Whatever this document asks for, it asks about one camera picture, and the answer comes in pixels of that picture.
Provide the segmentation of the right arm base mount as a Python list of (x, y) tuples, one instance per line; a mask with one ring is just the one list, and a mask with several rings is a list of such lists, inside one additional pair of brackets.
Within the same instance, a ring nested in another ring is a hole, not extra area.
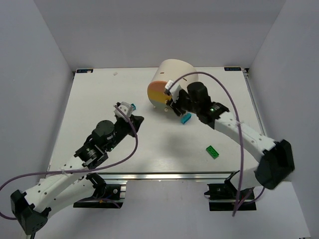
[[(210, 211), (233, 211), (236, 201), (237, 190), (230, 183), (230, 179), (238, 174), (239, 171), (235, 171), (230, 174), (226, 180), (221, 184), (208, 184), (207, 191), (204, 192), (204, 196), (209, 200)], [(240, 192), (239, 200), (241, 201), (248, 195), (245, 202), (239, 207), (239, 211), (256, 211), (256, 203), (251, 202), (255, 199), (253, 191), (250, 189), (244, 189)]]

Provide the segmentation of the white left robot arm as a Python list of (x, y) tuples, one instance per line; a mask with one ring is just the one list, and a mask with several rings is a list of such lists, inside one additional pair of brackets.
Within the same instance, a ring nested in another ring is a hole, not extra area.
[(36, 186), (10, 196), (11, 210), (26, 235), (34, 235), (55, 213), (73, 203), (89, 199), (117, 198), (113, 189), (98, 174), (87, 172), (100, 166), (127, 135), (138, 132), (144, 117), (132, 115), (129, 121), (103, 120), (87, 137), (82, 147), (62, 166), (62, 174), (52, 175)]

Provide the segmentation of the dark green long lego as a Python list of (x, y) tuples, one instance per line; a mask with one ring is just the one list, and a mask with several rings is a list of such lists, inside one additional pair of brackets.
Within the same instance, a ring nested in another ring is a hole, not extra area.
[(219, 153), (211, 145), (208, 146), (205, 150), (213, 159), (219, 157)]

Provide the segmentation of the yellow drawer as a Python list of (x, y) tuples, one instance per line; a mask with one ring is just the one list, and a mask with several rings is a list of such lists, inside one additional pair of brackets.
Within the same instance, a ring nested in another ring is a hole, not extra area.
[(164, 85), (149, 85), (147, 89), (148, 98), (151, 102), (166, 104), (167, 101), (171, 99), (171, 96), (168, 96), (164, 93)]

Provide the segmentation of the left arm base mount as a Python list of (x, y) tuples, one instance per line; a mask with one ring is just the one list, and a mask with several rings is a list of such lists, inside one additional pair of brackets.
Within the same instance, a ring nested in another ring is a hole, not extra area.
[(91, 173), (83, 176), (93, 188), (93, 194), (75, 202), (74, 208), (88, 209), (120, 209), (124, 203), (124, 184), (106, 182), (99, 174)]

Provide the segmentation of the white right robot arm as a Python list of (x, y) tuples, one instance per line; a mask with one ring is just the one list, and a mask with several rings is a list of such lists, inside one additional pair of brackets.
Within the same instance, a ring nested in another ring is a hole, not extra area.
[(165, 94), (171, 96), (167, 105), (178, 116), (185, 112), (196, 114), (203, 124), (243, 145), (258, 162), (257, 166), (242, 173), (232, 173), (225, 180), (225, 184), (233, 192), (256, 186), (273, 190), (294, 171), (289, 142), (275, 141), (237, 121), (227, 107), (211, 100), (207, 88), (201, 82), (193, 82), (184, 90), (170, 80), (165, 86)]

